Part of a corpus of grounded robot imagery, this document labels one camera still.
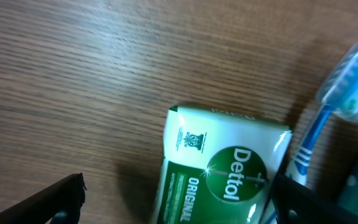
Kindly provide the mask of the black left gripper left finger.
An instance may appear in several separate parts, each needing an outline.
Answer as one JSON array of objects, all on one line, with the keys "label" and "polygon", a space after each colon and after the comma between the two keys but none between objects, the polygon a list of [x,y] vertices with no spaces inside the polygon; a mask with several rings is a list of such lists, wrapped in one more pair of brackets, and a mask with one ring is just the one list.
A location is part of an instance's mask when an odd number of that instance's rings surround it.
[{"label": "black left gripper left finger", "polygon": [[85,203],[85,181],[74,173],[0,212],[0,224],[77,224]]}]

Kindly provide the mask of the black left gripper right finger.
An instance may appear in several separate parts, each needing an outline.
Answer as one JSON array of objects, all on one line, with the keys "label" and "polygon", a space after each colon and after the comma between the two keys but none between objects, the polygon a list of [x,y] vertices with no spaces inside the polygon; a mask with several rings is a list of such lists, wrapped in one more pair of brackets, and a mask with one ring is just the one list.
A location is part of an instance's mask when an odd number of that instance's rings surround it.
[{"label": "black left gripper right finger", "polygon": [[271,199],[279,224],[358,224],[357,215],[319,198],[285,175],[274,178]]}]

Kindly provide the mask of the green Dettol soap bar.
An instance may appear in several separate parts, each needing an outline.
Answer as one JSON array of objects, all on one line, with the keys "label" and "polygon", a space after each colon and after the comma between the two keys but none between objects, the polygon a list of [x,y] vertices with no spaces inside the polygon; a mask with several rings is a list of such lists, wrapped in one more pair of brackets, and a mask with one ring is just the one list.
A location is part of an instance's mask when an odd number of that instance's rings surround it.
[{"label": "green Dettol soap bar", "polygon": [[151,223],[258,223],[292,137],[284,124],[175,105]]}]

